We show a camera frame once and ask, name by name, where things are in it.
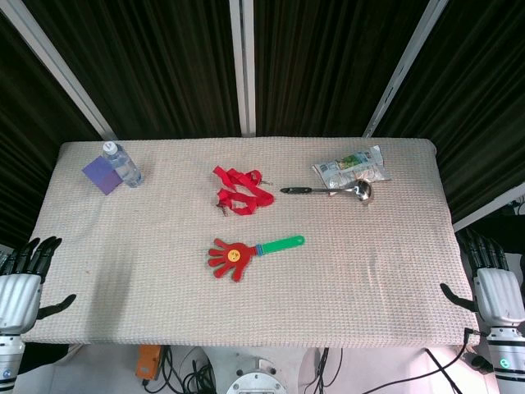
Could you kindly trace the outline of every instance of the table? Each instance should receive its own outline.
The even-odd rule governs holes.
[[[252,138],[121,142],[145,181],[104,196],[81,172],[102,143],[64,144],[34,229],[60,236],[42,305],[76,293],[26,341],[201,346],[461,344],[474,314],[427,140]],[[283,195],[320,186],[312,165],[379,144],[391,181],[368,206],[352,196]],[[216,165],[257,168],[275,203],[225,217]],[[255,245],[301,234],[299,248],[253,258],[244,279],[217,280],[213,239]]]

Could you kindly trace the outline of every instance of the orange device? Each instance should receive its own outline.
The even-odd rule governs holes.
[[[154,380],[158,375],[158,365],[161,360],[160,345],[140,345],[139,361],[135,375],[141,379]]]

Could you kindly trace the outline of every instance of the purple box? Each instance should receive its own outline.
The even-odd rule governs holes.
[[[105,194],[109,195],[113,189],[122,183],[122,179],[113,170],[112,165],[102,156],[98,156],[84,167],[82,172]]]

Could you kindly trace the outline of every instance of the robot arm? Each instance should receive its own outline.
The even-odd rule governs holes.
[[[486,247],[481,250],[470,243],[471,247],[466,248],[472,266],[474,301],[457,297],[444,283],[441,290],[452,303],[479,313],[491,328],[487,341],[500,393],[525,392],[525,337],[518,331],[518,325],[525,321],[525,309],[518,280],[507,270],[504,254],[485,253],[497,251],[498,245],[494,247],[476,234],[468,236]]]
[[[0,392],[11,393],[24,354],[20,335],[28,332],[37,319],[67,308],[76,295],[57,305],[39,309],[42,285],[51,258],[62,239],[54,236],[39,244],[36,238],[14,251],[0,266]]]

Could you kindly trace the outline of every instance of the metal ladle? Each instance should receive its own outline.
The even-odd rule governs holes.
[[[357,195],[359,201],[368,204],[373,200],[372,185],[366,181],[354,181],[344,189],[313,189],[311,187],[285,187],[281,189],[288,195],[309,195],[310,193],[332,193],[342,191]]]

